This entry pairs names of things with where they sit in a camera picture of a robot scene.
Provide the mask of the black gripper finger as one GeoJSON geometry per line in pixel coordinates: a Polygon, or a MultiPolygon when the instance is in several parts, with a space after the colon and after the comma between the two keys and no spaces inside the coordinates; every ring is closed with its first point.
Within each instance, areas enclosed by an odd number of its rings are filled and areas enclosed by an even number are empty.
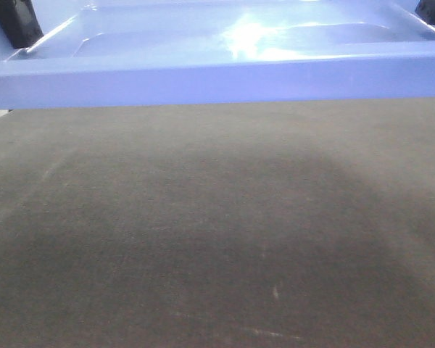
{"type": "Polygon", "coordinates": [[[415,8],[415,13],[425,23],[435,25],[435,0],[420,0],[415,8]]]}
{"type": "Polygon", "coordinates": [[[0,26],[14,49],[31,47],[44,36],[31,0],[0,0],[0,26]]]}

